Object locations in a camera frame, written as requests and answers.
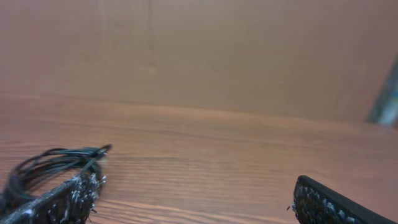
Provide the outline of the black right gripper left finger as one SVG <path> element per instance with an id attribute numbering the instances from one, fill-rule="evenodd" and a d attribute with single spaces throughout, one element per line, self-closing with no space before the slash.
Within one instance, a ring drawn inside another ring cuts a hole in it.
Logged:
<path id="1" fill-rule="evenodd" d="M 1 224 L 86 223 L 95 210 L 106 177 L 78 175 L 33 199 L 7 192 L 1 200 Z"/>

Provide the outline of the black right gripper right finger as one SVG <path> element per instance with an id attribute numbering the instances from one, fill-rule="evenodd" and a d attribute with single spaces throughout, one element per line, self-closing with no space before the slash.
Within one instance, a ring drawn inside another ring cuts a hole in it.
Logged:
<path id="1" fill-rule="evenodd" d="M 289 208 L 299 223 L 397 224 L 306 175 L 297 178 L 293 196 Z"/>

